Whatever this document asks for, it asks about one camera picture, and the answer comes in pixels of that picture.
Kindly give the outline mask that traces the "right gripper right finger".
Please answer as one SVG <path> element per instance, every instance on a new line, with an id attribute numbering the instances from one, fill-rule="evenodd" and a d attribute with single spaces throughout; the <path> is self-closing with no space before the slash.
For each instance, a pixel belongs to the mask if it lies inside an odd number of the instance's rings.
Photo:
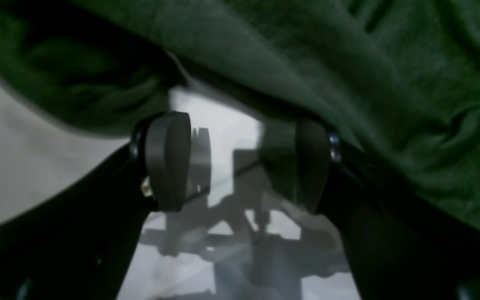
<path id="1" fill-rule="evenodd" d="M 384 163 L 303 118 L 298 199 L 339 230 L 364 300 L 480 300 L 480 232 L 422 200 Z"/>

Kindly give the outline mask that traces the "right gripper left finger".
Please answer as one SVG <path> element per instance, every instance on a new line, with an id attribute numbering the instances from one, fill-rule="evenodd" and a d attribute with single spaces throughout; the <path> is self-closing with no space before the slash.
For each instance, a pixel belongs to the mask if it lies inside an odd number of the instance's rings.
<path id="1" fill-rule="evenodd" d="M 192 126 L 166 112 L 77 183 L 0 225 L 0 300 L 114 300 L 151 212 L 185 201 Z"/>

